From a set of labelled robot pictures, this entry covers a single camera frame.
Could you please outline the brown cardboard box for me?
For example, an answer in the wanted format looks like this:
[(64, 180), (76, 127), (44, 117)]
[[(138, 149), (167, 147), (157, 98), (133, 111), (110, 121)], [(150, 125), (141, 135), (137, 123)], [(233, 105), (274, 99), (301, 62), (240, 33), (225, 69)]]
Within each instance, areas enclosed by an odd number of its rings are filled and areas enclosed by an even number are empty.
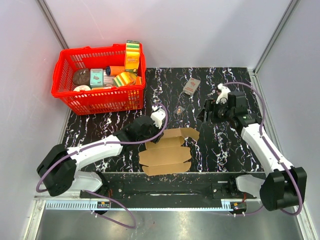
[(187, 138), (197, 141), (200, 133), (191, 127), (166, 129), (159, 142), (145, 143), (138, 154), (139, 164), (148, 176), (185, 173), (191, 167), (191, 149), (183, 146)]

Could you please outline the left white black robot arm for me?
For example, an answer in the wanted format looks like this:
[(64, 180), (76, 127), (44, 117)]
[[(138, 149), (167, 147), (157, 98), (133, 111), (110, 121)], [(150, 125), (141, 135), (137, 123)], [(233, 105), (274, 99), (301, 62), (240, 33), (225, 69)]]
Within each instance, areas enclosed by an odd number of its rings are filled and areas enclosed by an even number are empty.
[(167, 123), (164, 113), (154, 112), (136, 118), (102, 140), (81, 147), (53, 146), (36, 169), (40, 177), (36, 192), (56, 197), (69, 190), (89, 190), (103, 198), (109, 189), (101, 174), (84, 172), (82, 168), (105, 158), (125, 155), (136, 145), (157, 143)]

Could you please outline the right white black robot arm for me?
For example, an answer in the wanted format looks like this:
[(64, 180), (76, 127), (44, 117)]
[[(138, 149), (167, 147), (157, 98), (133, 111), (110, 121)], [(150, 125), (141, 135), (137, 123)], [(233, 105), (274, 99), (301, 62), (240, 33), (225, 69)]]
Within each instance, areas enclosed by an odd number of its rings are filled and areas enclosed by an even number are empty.
[(204, 123), (230, 123), (262, 165), (265, 179), (247, 173), (235, 177), (227, 186), (231, 197), (248, 193), (260, 199), (268, 211), (302, 208), (307, 173), (303, 167), (294, 167), (273, 144), (263, 129), (262, 120), (249, 113), (244, 92), (228, 90), (207, 99), (197, 118)]

